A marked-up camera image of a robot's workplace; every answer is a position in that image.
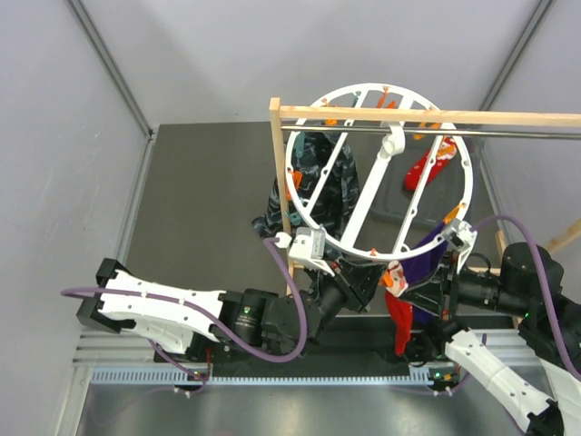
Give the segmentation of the purple sock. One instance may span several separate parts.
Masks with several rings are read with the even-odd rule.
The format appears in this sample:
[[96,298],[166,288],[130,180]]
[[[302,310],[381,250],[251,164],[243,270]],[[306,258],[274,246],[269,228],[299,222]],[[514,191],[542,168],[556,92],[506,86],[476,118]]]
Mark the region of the purple sock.
[[[444,226],[445,223],[440,222],[440,224],[435,227],[427,236],[425,236],[414,248],[419,248],[426,243],[431,242],[441,233]],[[434,273],[434,271],[437,270],[438,264],[444,256],[447,247],[448,243],[443,242],[428,252],[400,262],[404,276],[409,285],[408,289],[402,294],[402,296],[407,295],[413,287],[420,285],[422,282],[425,282]],[[416,306],[412,307],[413,321],[418,324],[426,324],[434,317],[433,315],[430,315],[428,312]]]

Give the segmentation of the red santa sock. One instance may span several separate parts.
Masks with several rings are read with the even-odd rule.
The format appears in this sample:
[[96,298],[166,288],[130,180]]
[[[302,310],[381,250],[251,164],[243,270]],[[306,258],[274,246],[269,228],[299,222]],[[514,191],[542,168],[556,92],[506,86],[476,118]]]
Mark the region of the red santa sock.
[[390,262],[380,282],[386,289],[385,302],[396,326],[394,352],[401,356],[411,339],[413,310],[410,303],[399,298],[409,287],[400,262]]

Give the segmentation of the white round clip hanger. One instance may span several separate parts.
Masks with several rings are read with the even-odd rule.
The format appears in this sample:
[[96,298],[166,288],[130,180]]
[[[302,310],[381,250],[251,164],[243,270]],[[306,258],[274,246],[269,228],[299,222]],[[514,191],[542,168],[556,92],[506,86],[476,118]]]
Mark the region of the white round clip hanger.
[[[411,249],[406,245],[406,238],[410,226],[419,212],[419,203],[425,191],[429,174],[437,163],[439,147],[443,144],[446,137],[450,137],[455,141],[458,155],[461,157],[461,166],[464,171],[464,190],[462,197],[456,204],[455,214],[452,216],[452,219],[458,218],[461,221],[465,221],[474,188],[473,167],[468,149],[461,136],[434,135],[435,139],[429,149],[426,164],[419,178],[419,184],[412,195],[407,212],[399,227],[399,233],[394,242],[392,252],[379,253],[362,251],[355,247],[355,242],[369,214],[370,207],[381,185],[383,176],[389,169],[393,158],[403,154],[405,151],[406,134],[401,132],[399,128],[405,127],[405,123],[407,122],[427,123],[434,121],[440,124],[439,129],[457,129],[454,124],[444,120],[444,113],[442,111],[420,94],[407,88],[391,84],[352,84],[323,95],[310,106],[284,105],[279,99],[272,98],[270,111],[272,140],[273,145],[277,149],[282,147],[281,128],[284,126],[282,121],[285,119],[293,119],[295,125],[308,125],[307,122],[309,120],[335,119],[341,120],[343,123],[339,126],[345,127],[353,126],[357,121],[366,121],[378,122],[380,123],[380,127],[397,128],[395,133],[383,134],[375,162],[371,167],[368,179],[360,192],[358,202],[355,205],[351,217],[347,221],[341,238],[339,240],[330,236],[326,238],[326,241],[335,249],[359,257],[360,259],[388,263],[395,260],[400,261],[414,258],[444,242],[444,236],[441,233],[431,242],[417,249]],[[331,153],[328,163],[324,167],[325,171],[328,172],[334,164],[347,136],[348,133],[340,133],[340,138]],[[287,184],[290,200],[303,221],[310,228],[319,229],[320,224],[311,218],[311,211],[323,186],[327,182],[328,174],[325,173],[320,176],[310,199],[303,200],[298,196],[293,184],[293,167],[291,165],[291,152],[297,137],[298,132],[290,132],[290,138],[285,149],[285,156],[280,157],[279,154],[275,154],[277,179],[279,183]]]

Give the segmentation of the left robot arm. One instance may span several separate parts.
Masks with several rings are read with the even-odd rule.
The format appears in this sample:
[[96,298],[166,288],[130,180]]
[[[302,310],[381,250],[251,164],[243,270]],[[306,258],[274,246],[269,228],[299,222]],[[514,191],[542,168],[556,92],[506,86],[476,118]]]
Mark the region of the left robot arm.
[[340,262],[316,274],[302,291],[287,264],[278,260],[290,294],[249,288],[244,292],[196,291],[131,275],[115,259],[104,259],[97,285],[67,292],[81,299],[76,318],[102,332],[132,332],[164,352],[195,361],[206,345],[222,344],[266,362],[302,355],[344,309],[363,312],[373,299],[380,264]]

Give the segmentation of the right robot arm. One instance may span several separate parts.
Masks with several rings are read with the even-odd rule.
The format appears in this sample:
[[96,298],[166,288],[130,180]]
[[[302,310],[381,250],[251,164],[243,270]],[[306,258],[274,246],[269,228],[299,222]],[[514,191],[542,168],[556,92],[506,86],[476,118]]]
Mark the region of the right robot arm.
[[458,364],[525,435],[580,432],[580,306],[564,269],[535,244],[512,243],[497,273],[447,256],[401,300],[434,315],[426,353]]

